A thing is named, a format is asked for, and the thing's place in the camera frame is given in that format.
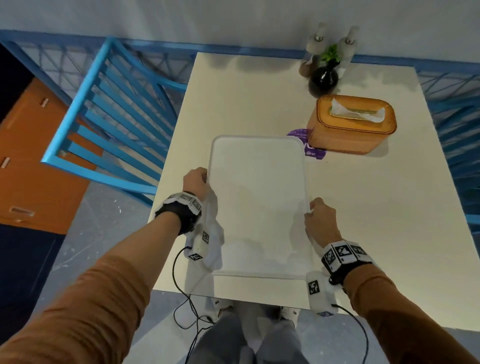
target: tissue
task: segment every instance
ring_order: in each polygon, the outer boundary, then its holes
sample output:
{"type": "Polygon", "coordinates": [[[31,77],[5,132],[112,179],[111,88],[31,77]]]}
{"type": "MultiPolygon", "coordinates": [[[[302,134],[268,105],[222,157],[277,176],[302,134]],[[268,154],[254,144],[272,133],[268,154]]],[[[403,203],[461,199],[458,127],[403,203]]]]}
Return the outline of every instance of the tissue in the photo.
{"type": "Polygon", "coordinates": [[[371,122],[382,122],[385,119],[385,108],[381,108],[375,114],[370,114],[368,112],[355,112],[340,105],[335,99],[332,99],[332,109],[330,113],[332,116],[340,118],[354,118],[371,122]]]}

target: orange-brown shirt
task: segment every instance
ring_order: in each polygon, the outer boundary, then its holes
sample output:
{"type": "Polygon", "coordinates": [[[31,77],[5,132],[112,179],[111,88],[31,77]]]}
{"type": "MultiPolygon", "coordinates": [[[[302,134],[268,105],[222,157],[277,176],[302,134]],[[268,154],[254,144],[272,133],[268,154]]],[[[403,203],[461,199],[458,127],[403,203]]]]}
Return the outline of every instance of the orange-brown shirt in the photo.
{"type": "MultiPolygon", "coordinates": [[[[478,364],[377,267],[356,268],[344,287],[391,363],[478,364]]],[[[122,258],[104,256],[0,347],[0,364],[121,363],[149,298],[135,268],[122,258]]]]}

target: tabletop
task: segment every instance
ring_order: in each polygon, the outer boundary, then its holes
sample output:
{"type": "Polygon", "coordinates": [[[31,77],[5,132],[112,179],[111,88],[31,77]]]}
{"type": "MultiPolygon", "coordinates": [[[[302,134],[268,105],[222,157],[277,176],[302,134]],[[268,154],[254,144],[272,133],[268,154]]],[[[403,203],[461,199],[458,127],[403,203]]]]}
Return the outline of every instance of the tabletop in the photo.
{"type": "MultiPolygon", "coordinates": [[[[217,135],[283,136],[306,126],[316,100],[298,66],[198,53],[150,219],[184,174],[208,166],[217,135]]],[[[415,70],[352,63],[336,92],[389,102],[398,128],[364,156],[305,157],[310,197],[336,208],[342,236],[360,243],[440,325],[480,331],[480,259],[415,70]]],[[[178,237],[155,289],[177,291],[172,264],[184,245],[178,237]]],[[[309,309],[304,280],[214,276],[197,263],[177,261],[175,277],[187,293],[309,309]]],[[[336,297],[351,307],[344,293],[336,297]]]]}

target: bottle cap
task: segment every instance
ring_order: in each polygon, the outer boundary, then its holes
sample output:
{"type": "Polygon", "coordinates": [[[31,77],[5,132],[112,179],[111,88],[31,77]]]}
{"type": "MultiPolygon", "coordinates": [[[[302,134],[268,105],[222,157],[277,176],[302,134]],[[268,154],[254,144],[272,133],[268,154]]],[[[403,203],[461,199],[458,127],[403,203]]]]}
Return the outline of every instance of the bottle cap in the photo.
{"type": "Polygon", "coordinates": [[[327,31],[327,24],[324,22],[320,22],[317,25],[317,31],[315,32],[315,36],[321,38],[325,35],[326,31],[327,31]]]}
{"type": "Polygon", "coordinates": [[[359,31],[360,31],[360,27],[358,25],[354,25],[353,27],[351,27],[347,35],[346,43],[351,44],[355,42],[357,40],[359,31]]]}

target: cabinet door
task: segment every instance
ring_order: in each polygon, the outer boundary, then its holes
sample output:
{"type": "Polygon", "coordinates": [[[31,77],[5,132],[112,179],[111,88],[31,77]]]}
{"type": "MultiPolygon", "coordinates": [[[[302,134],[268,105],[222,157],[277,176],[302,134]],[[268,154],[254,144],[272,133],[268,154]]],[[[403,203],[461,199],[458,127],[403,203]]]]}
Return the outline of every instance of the cabinet door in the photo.
{"type": "MultiPolygon", "coordinates": [[[[0,223],[66,234],[89,181],[40,163],[66,111],[34,79],[0,124],[0,223]]],[[[101,155],[100,148],[77,137],[101,155]]],[[[95,168],[71,154],[65,159],[95,168]]]]}

